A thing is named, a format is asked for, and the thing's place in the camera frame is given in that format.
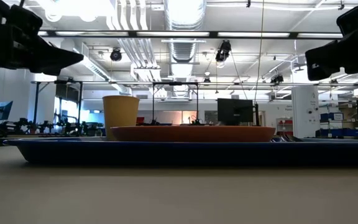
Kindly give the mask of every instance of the table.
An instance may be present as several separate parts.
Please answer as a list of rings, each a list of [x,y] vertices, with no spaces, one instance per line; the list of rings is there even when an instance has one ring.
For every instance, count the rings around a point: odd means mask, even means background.
[[[0,223],[355,224],[358,169],[45,167],[0,147]]]

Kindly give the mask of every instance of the white pillar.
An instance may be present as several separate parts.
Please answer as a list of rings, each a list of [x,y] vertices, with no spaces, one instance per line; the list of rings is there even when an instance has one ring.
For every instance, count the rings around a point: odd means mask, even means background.
[[[316,137],[320,129],[317,86],[292,88],[293,130],[297,138]]]

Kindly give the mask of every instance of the pole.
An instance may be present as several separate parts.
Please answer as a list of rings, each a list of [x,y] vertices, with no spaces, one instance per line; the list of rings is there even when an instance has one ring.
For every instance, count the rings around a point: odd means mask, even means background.
[[[80,119],[81,119],[81,102],[82,102],[82,89],[83,89],[83,82],[80,82],[80,95],[78,100],[78,126],[80,126]]]
[[[154,121],[154,86],[155,86],[155,84],[153,83],[153,119],[152,119],[152,122]]]
[[[257,103],[255,104],[255,121],[256,121],[256,126],[260,126],[260,124],[259,124],[259,105]]]
[[[40,90],[40,83],[37,82],[37,88],[35,89],[35,105],[34,105],[34,119],[32,120],[33,124],[37,123],[37,108],[38,108],[38,95]]]
[[[197,86],[197,114],[196,114],[196,118],[198,121],[198,84],[196,86]]]

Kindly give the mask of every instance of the orange plate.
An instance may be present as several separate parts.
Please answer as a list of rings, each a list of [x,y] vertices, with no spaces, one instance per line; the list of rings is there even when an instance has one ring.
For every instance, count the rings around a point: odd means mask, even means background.
[[[131,126],[111,128],[118,141],[269,142],[275,128],[251,126]]]

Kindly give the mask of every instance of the ceiling beam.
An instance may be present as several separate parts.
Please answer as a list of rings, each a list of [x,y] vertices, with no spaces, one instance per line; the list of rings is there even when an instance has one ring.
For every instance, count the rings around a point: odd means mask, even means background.
[[[276,31],[177,31],[177,30],[40,30],[41,37],[65,38],[142,38],[142,39],[243,39],[243,40],[340,40],[341,33],[333,32],[276,32]]]

